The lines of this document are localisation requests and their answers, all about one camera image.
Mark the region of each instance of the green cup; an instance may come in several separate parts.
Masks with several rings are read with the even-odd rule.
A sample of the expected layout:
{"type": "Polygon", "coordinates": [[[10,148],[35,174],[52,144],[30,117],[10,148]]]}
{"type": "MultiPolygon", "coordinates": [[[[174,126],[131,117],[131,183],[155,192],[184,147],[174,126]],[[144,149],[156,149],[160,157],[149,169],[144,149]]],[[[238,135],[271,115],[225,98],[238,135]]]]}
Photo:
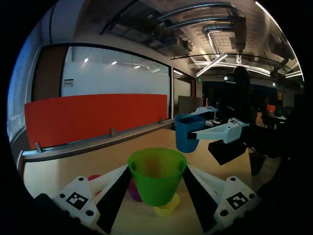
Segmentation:
{"type": "Polygon", "coordinates": [[[184,155],[168,148],[146,148],[128,159],[140,197],[150,206],[164,206],[172,200],[186,165],[184,155]]]}

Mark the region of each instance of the blue cup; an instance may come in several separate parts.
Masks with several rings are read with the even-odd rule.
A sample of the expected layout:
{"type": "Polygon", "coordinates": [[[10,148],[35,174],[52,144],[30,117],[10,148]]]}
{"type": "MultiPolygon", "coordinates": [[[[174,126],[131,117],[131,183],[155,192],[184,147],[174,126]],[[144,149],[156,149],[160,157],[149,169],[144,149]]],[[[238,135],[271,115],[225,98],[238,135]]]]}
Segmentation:
{"type": "Polygon", "coordinates": [[[205,127],[205,119],[192,114],[175,116],[176,148],[184,153],[195,151],[199,143],[198,139],[187,139],[190,131],[202,130],[205,127]]]}

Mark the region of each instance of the glass window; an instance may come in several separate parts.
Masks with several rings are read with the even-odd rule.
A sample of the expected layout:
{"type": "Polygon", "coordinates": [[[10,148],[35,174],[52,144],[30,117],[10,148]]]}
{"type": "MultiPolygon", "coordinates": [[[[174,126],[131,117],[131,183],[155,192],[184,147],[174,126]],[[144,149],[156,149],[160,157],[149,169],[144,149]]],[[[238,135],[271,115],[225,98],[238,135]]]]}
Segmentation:
{"type": "Polygon", "coordinates": [[[119,51],[69,47],[61,96],[88,94],[164,94],[168,116],[169,67],[119,51]]]}

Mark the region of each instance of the yellow cup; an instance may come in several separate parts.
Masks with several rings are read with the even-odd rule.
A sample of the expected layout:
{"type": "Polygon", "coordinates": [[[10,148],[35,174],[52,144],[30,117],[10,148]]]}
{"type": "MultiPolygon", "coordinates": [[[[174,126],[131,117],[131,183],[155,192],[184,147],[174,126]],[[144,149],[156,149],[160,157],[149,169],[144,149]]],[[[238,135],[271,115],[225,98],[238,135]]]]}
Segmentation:
{"type": "Polygon", "coordinates": [[[157,215],[166,217],[173,213],[178,204],[179,196],[177,193],[175,193],[173,199],[168,204],[165,206],[154,207],[154,211],[157,215]]]}

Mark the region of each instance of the desk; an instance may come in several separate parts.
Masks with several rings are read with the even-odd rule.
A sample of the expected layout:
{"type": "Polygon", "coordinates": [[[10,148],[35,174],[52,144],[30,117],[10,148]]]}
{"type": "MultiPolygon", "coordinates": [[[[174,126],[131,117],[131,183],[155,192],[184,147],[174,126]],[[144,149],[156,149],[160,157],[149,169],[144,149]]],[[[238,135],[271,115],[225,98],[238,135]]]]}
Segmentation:
{"type": "MultiPolygon", "coordinates": [[[[221,179],[238,176],[251,187],[248,150],[229,163],[220,166],[208,151],[210,140],[200,140],[197,149],[184,154],[188,163],[221,179]]],[[[123,143],[72,157],[26,163],[24,183],[33,197],[46,193],[53,197],[79,175],[103,175],[125,164],[129,156],[143,148],[176,149],[175,131],[160,129],[123,143]]],[[[177,193],[180,204],[170,217],[158,217],[152,207],[135,202],[125,194],[112,234],[203,234],[191,198],[182,180],[177,193]]]]}

